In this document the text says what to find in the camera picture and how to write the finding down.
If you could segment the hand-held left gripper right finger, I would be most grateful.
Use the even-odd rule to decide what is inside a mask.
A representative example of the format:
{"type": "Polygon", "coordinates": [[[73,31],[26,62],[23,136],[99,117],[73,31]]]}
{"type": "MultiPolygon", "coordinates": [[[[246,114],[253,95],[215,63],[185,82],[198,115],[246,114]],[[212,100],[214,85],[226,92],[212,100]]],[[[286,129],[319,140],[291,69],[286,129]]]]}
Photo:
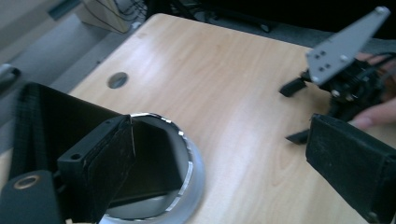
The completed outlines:
{"type": "Polygon", "coordinates": [[[396,216],[396,149],[324,115],[311,119],[307,162],[367,222],[390,224],[396,216]]]}

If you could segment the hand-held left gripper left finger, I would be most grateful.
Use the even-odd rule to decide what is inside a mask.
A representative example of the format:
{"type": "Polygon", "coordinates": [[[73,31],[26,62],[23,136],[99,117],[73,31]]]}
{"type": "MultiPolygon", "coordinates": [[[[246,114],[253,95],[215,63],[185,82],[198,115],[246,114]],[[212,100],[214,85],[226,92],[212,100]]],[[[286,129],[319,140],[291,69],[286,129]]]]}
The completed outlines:
{"type": "Polygon", "coordinates": [[[101,220],[134,163],[131,117],[108,119],[58,160],[68,190],[68,215],[75,222],[101,220]]]}

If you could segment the black wallet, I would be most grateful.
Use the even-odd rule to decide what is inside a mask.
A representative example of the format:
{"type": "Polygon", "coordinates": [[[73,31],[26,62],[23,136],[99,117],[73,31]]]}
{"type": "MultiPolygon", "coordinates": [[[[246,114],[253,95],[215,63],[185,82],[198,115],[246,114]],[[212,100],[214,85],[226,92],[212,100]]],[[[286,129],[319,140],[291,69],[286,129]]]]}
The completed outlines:
{"type": "Polygon", "coordinates": [[[20,91],[9,175],[60,173],[57,160],[102,122],[122,116],[38,83],[20,91]]]}

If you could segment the white bowl with silver rim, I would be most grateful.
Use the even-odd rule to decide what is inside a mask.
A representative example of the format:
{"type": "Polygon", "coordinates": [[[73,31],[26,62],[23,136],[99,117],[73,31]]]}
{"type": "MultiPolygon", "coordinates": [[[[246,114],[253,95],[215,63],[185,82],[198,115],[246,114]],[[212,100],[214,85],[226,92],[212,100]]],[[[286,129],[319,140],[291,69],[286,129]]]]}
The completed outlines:
{"type": "Polygon", "coordinates": [[[99,224],[161,222],[177,208],[193,175],[191,144],[164,117],[132,115],[135,163],[99,224]]]}

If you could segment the white key stand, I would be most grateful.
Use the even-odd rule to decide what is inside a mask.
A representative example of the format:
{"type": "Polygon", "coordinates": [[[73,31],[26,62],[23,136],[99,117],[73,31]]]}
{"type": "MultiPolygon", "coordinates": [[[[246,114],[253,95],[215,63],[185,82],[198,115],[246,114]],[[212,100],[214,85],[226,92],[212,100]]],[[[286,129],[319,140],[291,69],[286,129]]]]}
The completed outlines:
{"type": "Polygon", "coordinates": [[[205,166],[197,146],[188,138],[177,141],[187,153],[187,173],[180,190],[109,209],[99,224],[186,224],[198,209],[205,191],[205,166]]]}

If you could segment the black curtain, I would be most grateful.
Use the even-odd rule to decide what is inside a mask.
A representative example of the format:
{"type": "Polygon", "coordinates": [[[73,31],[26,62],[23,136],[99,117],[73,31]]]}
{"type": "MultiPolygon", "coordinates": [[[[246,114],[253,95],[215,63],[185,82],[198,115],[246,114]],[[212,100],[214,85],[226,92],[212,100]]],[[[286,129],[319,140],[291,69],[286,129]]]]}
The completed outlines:
{"type": "Polygon", "coordinates": [[[337,32],[373,11],[387,7],[390,15],[375,34],[396,39],[396,0],[197,0],[199,7],[249,21],[282,22],[337,32]]]}

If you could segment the wooden desk furniture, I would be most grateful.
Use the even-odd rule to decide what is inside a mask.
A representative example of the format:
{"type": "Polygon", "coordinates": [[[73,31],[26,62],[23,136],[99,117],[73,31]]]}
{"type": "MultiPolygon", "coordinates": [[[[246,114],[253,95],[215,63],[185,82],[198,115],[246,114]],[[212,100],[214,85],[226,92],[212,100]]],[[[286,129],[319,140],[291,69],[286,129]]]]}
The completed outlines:
{"type": "Polygon", "coordinates": [[[76,14],[84,23],[125,34],[145,21],[147,6],[144,0],[81,0],[76,14]]]}

